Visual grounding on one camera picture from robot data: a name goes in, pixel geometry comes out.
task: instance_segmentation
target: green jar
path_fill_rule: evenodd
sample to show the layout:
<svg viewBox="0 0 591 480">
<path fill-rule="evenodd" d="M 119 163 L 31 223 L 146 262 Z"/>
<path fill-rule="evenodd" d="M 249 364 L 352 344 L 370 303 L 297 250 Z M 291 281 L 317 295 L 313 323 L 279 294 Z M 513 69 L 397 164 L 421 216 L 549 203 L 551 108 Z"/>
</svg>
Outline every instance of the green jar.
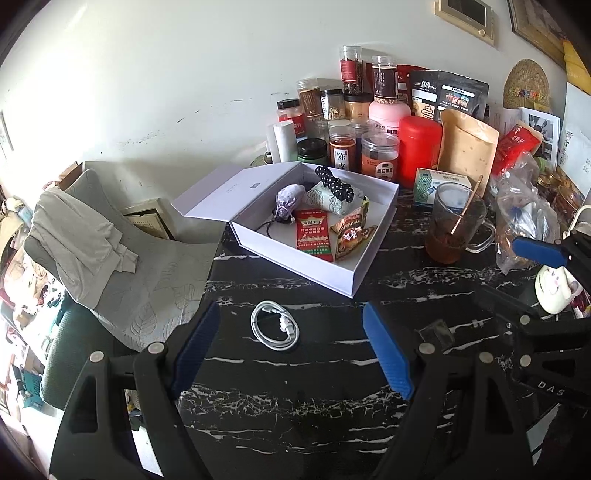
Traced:
<svg viewBox="0 0 591 480">
<path fill-rule="evenodd" d="M 306 138 L 297 144 L 297 158 L 305 163 L 328 165 L 326 142 L 321 138 Z"/>
</svg>

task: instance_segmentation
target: wooden stirring stick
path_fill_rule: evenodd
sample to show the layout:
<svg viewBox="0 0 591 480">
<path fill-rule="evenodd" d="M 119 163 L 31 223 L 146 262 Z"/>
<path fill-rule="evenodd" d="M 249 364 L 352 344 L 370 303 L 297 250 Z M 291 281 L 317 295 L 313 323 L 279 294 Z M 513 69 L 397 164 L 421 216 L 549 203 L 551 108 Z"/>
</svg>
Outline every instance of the wooden stirring stick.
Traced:
<svg viewBox="0 0 591 480">
<path fill-rule="evenodd" d="M 478 179 L 478 181 L 476 182 L 476 186 L 474 187 L 474 190 L 472 190 L 472 193 L 470 194 L 470 197 L 468 198 L 468 201 L 466 202 L 466 206 L 464 207 L 464 209 L 462 210 L 462 212 L 460 213 L 460 218 L 457 219 L 456 224 L 453 226 L 452 228 L 452 232 L 451 235 L 454 234 L 454 232 L 456 231 L 456 228 L 458 225 L 460 225 L 460 222 L 462 221 L 462 219 L 464 218 L 464 215 L 466 214 L 468 207 L 470 206 L 472 199 L 474 198 L 474 195 L 476 194 L 476 191 L 478 190 L 478 187 L 480 186 L 481 182 L 482 182 L 483 176 L 480 175 L 480 178 Z"/>
</svg>

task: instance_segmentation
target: red lid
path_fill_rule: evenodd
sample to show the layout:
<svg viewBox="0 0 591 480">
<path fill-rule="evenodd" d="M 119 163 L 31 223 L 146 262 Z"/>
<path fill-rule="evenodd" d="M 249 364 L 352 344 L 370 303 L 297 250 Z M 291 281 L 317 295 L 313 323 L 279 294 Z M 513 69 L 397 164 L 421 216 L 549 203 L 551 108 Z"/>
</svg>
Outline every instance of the red lid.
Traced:
<svg viewBox="0 0 591 480">
<path fill-rule="evenodd" d="M 439 122 L 422 116 L 408 116 L 400 120 L 398 136 L 407 138 L 441 138 L 443 129 Z"/>
</svg>

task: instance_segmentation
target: black lid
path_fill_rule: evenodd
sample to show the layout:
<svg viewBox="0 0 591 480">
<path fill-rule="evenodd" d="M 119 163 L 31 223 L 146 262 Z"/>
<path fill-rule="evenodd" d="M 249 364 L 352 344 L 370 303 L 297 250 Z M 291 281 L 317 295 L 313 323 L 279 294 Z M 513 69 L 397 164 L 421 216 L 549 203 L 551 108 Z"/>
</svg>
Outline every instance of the black lid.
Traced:
<svg viewBox="0 0 591 480">
<path fill-rule="evenodd" d="M 357 102 L 357 103 L 371 103 L 374 101 L 374 96 L 371 93 L 360 93 L 358 95 L 350 95 L 346 93 L 344 95 L 345 102 Z"/>
<path fill-rule="evenodd" d="M 333 88 L 333 89 L 329 89 L 329 90 L 321 90 L 320 91 L 320 96 L 322 96 L 322 97 L 328 97 L 329 95 L 343 95 L 343 89 L 342 88 Z"/>
<path fill-rule="evenodd" d="M 322 158 L 326 156 L 326 142 L 321 138 L 306 138 L 297 143 L 297 154 L 302 158 Z"/>
<path fill-rule="evenodd" d="M 277 108 L 279 110 L 283 110 L 284 108 L 293 108 L 295 106 L 300 106 L 299 98 L 288 98 L 287 100 L 277 102 Z"/>
</svg>

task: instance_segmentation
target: kraft paper bag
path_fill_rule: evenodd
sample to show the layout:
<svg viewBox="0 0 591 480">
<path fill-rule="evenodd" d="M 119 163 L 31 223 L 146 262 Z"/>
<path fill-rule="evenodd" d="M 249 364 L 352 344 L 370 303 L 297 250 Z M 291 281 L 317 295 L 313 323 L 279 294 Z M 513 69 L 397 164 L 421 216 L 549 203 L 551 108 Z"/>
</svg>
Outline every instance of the kraft paper bag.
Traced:
<svg viewBox="0 0 591 480">
<path fill-rule="evenodd" d="M 437 169 L 467 176 L 472 185 L 480 175 L 477 194 L 482 197 L 491 175 L 499 132 L 489 125 L 450 108 L 441 112 L 443 140 Z"/>
</svg>

